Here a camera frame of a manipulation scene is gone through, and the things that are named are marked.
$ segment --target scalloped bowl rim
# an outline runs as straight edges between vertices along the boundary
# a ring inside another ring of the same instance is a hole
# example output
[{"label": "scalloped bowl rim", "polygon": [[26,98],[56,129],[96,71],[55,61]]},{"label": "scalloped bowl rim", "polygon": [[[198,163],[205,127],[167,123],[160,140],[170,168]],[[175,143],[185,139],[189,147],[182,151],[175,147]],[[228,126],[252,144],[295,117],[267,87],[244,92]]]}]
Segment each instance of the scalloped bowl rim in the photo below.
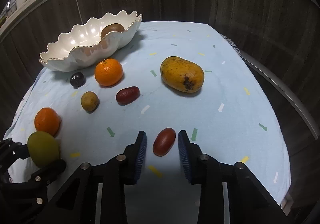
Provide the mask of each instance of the scalloped bowl rim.
[{"label": "scalloped bowl rim", "polygon": [[[96,43],[96,44],[93,44],[93,45],[91,45],[91,46],[76,46],[76,47],[74,47],[73,49],[71,49],[70,52],[69,52],[69,54],[68,54],[67,56],[65,56],[64,58],[48,58],[47,61],[49,61],[49,60],[55,60],[55,61],[64,60],[64,59],[68,58],[68,57],[70,56],[71,52],[74,51],[76,48],[79,48],[79,47],[80,47],[80,48],[81,48],[81,47],[88,47],[88,48],[94,47],[94,46],[96,46],[96,45],[99,45],[100,42],[101,42],[103,39],[105,39],[107,36],[113,34],[114,32],[116,32],[116,33],[118,33],[118,34],[121,34],[121,33],[123,33],[123,32],[126,32],[134,23],[136,23],[136,22],[141,22],[141,20],[142,20],[142,14],[140,14],[140,15],[138,16],[137,11],[133,11],[133,12],[131,12],[130,14],[127,14],[127,12],[126,12],[125,10],[122,10],[122,11],[118,12],[118,14],[116,14],[116,15],[113,15],[111,12],[107,12],[106,14],[104,14],[104,15],[103,15],[101,18],[99,18],[99,19],[97,19],[97,18],[95,18],[95,17],[91,17],[90,19],[100,20],[100,19],[102,19],[102,18],[103,18],[105,15],[107,15],[107,14],[111,14],[112,16],[117,16],[117,15],[119,15],[119,14],[120,14],[121,12],[123,12],[123,11],[125,12],[126,15],[131,15],[131,14],[134,13],[134,12],[135,12],[135,14],[136,14],[136,20],[134,20],[134,21],[129,25],[129,27],[128,27],[125,31],[122,31],[122,32],[110,31],[108,34],[106,34],[106,35],[105,35],[98,43]],[[49,52],[48,45],[49,45],[49,44],[53,44],[53,43],[57,43],[57,42],[59,41],[59,38],[60,38],[60,36],[61,36],[62,34],[69,34],[69,33],[72,32],[72,30],[73,30],[74,27],[76,27],[76,26],[85,26],[85,25],[87,25],[87,23],[85,23],[85,24],[83,24],[83,25],[75,24],[75,25],[72,27],[72,29],[71,29],[70,32],[68,32],[68,33],[60,33],[59,36],[58,36],[58,40],[57,40],[57,41],[55,41],[55,42],[50,42],[50,43],[47,44],[47,52]],[[40,62],[40,63],[46,63],[46,64],[47,64],[48,62],[45,62],[45,61],[44,61],[44,59],[42,58],[41,54],[42,54],[42,53],[40,53],[40,58],[41,58],[41,59],[39,59],[39,62]]]}]

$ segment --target yellow-green fruit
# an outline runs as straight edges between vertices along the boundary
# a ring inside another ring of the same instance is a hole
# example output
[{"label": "yellow-green fruit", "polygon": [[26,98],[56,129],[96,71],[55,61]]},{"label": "yellow-green fruit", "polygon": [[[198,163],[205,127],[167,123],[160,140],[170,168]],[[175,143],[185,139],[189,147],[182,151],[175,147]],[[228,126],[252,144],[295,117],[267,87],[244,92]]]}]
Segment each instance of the yellow-green fruit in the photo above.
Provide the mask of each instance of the yellow-green fruit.
[{"label": "yellow-green fruit", "polygon": [[32,133],[28,138],[27,147],[31,159],[39,168],[60,158],[58,142],[44,131]]},{"label": "yellow-green fruit", "polygon": [[81,106],[85,111],[93,111],[98,102],[98,96],[94,92],[86,92],[81,97]]},{"label": "yellow-green fruit", "polygon": [[182,92],[196,92],[204,82],[204,72],[200,66],[177,56],[164,59],[160,72],[167,85]]}]

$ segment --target red date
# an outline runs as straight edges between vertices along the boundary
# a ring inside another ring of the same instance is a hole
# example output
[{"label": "red date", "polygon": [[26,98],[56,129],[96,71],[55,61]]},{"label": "red date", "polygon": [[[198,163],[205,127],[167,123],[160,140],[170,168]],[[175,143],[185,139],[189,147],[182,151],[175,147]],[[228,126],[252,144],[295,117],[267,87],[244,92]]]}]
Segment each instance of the red date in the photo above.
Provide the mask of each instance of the red date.
[{"label": "red date", "polygon": [[153,153],[159,157],[164,156],[169,152],[176,139],[176,132],[172,128],[162,130],[155,142],[153,143]]},{"label": "red date", "polygon": [[120,90],[116,95],[116,101],[120,105],[127,105],[140,96],[140,90],[136,86]]}]

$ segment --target orange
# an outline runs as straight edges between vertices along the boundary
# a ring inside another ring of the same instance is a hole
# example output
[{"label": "orange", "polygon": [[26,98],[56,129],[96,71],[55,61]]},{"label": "orange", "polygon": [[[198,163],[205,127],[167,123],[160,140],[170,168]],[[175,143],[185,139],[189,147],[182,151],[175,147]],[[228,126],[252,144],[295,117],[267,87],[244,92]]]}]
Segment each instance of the orange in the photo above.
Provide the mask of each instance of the orange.
[{"label": "orange", "polygon": [[121,64],[113,58],[105,59],[98,63],[94,71],[94,77],[98,84],[111,86],[122,78],[123,70]]},{"label": "orange", "polygon": [[35,117],[37,131],[44,131],[50,135],[56,134],[60,126],[60,118],[52,108],[42,108]]}]

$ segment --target light blue tablecloth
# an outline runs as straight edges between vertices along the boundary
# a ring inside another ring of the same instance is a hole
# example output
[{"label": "light blue tablecloth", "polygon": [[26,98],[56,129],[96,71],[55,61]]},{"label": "light blue tablecloth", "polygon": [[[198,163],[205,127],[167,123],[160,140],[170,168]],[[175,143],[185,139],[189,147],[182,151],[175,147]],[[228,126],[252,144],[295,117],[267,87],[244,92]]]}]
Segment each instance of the light blue tablecloth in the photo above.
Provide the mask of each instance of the light blue tablecloth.
[{"label": "light blue tablecloth", "polygon": [[[199,92],[184,94],[161,81],[160,65],[168,56],[190,60],[206,71]],[[136,186],[125,188],[128,222],[196,223],[200,186],[191,186],[184,178],[177,142],[164,157],[152,152],[158,133],[171,127],[177,134],[186,130],[189,137],[197,129],[195,143],[219,162],[233,165],[247,158],[249,169],[281,202],[291,177],[277,118],[241,57],[218,32],[198,23],[144,22],[133,40],[113,57],[121,62],[124,78],[112,88],[98,85],[94,66],[81,70],[87,82],[76,90],[69,83],[72,72],[42,70],[6,133],[5,138],[25,144],[35,131],[34,117],[41,108],[51,107],[62,117],[57,139],[67,168],[49,186],[51,194],[81,163],[106,163],[143,130],[148,146],[141,178]],[[130,86],[138,86],[141,96],[127,106],[119,106],[116,93]],[[92,114],[80,104],[87,91],[95,92],[100,99]],[[148,168],[150,165],[162,173],[162,178]],[[18,160],[9,169],[14,182],[27,181],[34,171],[31,159]]]}]

